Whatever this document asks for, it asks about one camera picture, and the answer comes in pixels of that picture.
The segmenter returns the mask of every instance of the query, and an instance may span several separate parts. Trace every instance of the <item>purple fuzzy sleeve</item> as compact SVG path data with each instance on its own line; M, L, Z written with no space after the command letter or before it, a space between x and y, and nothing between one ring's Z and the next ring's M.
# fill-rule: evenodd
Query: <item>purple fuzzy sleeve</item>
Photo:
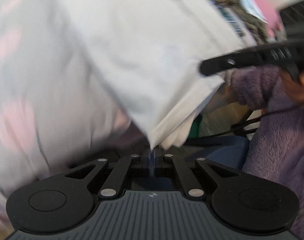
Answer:
M274 66L237 69L231 77L231 88L241 105L251 110L264 109L279 78L279 69Z

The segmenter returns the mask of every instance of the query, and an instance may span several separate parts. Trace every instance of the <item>black cable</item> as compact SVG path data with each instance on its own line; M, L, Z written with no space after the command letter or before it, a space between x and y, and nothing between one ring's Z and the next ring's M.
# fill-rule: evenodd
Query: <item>black cable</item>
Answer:
M199 139L202 139L202 138L213 138L213 137L218 137L218 136L226 135L226 134L229 134L229 133L233 133L233 132L235 132L237 130L240 130L240 129L242 129L242 128L250 125L250 124L259 122L263 117L266 117L266 116L269 116L269 115L272 115L272 114L282 114L282 113L285 113L285 112L293 111L293 110L296 110L298 108L301 108L303 105L304 105L304 102L300 103L300 104L297 104L295 106L286 108L286 109L277 110L277 111L274 111L274 112L269 112L269 113L263 114L260 117L257 117L257 118L251 119L251 120L247 120L245 122L238 123L234 128L232 128L229 131L225 131L225 132L222 132L222 133L217 133L217 134L214 134L214 135L199 137Z

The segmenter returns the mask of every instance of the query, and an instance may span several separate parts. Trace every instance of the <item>pink cloth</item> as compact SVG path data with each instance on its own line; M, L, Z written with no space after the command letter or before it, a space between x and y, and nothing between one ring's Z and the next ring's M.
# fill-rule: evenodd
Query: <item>pink cloth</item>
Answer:
M281 18L279 14L276 12L273 5L268 0L254 0L263 15L266 18L266 22L268 23L268 28L270 30L279 30L281 24Z

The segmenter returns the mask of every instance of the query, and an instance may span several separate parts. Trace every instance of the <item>gray ribbed plate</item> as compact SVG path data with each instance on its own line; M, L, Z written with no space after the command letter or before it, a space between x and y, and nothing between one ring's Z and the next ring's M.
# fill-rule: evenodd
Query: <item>gray ribbed plate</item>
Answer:
M131 191L102 202L94 215L70 231L37 236L17 231L10 240L297 240L290 232L248 236L232 231L212 216L207 205L180 191Z

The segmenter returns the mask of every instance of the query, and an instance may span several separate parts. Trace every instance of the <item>purple fleece robe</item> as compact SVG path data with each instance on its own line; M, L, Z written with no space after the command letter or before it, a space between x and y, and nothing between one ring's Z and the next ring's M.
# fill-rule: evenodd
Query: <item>purple fleece robe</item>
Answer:
M277 67L236 70L231 87L238 102L268 112L294 106L285 94ZM294 191L304 214L304 109L264 117L255 133L243 171L282 184ZM292 232L304 240L304 215Z

